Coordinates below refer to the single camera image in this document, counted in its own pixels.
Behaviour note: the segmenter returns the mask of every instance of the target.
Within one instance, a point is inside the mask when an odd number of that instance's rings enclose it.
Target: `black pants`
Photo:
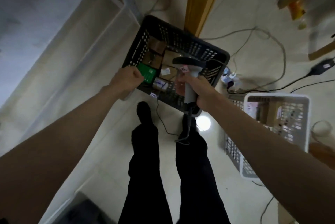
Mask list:
[[[131,140],[134,155],[129,163],[128,195],[119,224],[172,224],[159,173],[158,130],[153,124],[141,124],[133,130]],[[178,224],[228,224],[230,222],[207,157],[207,144],[193,128],[188,140],[188,146],[176,144],[176,165],[181,179]]]

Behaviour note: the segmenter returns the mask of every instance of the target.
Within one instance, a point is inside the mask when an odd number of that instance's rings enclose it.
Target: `white floor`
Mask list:
[[[151,8],[155,0],[136,0],[142,12]],[[287,52],[287,72],[276,86],[283,86],[305,75],[314,64],[307,61],[310,29],[298,31],[291,21],[288,10],[278,10],[277,0],[217,0],[209,15],[202,38],[216,37],[231,31],[254,26],[269,30],[279,39]],[[172,0],[166,12],[156,12],[155,16],[183,27],[187,0]],[[52,93],[57,89],[70,71],[75,68],[84,53],[89,49],[100,32],[108,24],[118,9],[106,0],[88,0],[90,6],[81,8],[78,13],[52,43],[52,47],[38,61],[27,75],[26,80],[0,113],[1,135],[0,155],[17,145],[29,125],[38,116]],[[37,131],[78,106],[107,84],[122,65],[128,49],[136,35],[138,26],[126,14],[121,15],[118,30],[110,32],[96,50],[93,58],[73,78],[66,89],[58,96],[51,108],[37,124]],[[236,52],[245,42],[248,32],[238,33],[226,39],[211,41],[212,44]],[[321,39],[317,45],[323,45]],[[241,78],[253,79],[258,83],[269,82],[280,76],[283,58],[281,49],[264,36],[254,33],[245,47],[236,56],[238,73]],[[335,79],[335,71],[304,79],[288,87],[285,92],[308,83]],[[333,107],[334,84],[326,83],[297,91],[312,98],[312,123],[328,120],[335,124]],[[128,164],[133,150],[130,143],[131,131],[139,124],[136,105],[145,100],[152,108],[152,115],[159,129],[161,176],[174,222],[178,220],[180,206],[180,179],[174,163],[175,136],[165,133],[163,125],[155,114],[156,99],[135,90],[125,101],[117,101],[108,113],[95,135],[84,157],[69,178],[57,192],[40,223],[44,223],[59,206],[80,188],[113,220],[117,221],[127,195],[129,182]],[[159,113],[169,132],[180,132],[182,113],[159,104]],[[208,144],[208,157],[216,177],[217,187],[225,204],[231,223],[259,223],[260,216],[272,197],[263,187],[240,177],[231,160],[220,147],[222,129],[213,118],[211,127],[201,132]],[[278,223],[277,204],[273,201],[263,217],[264,224]]]

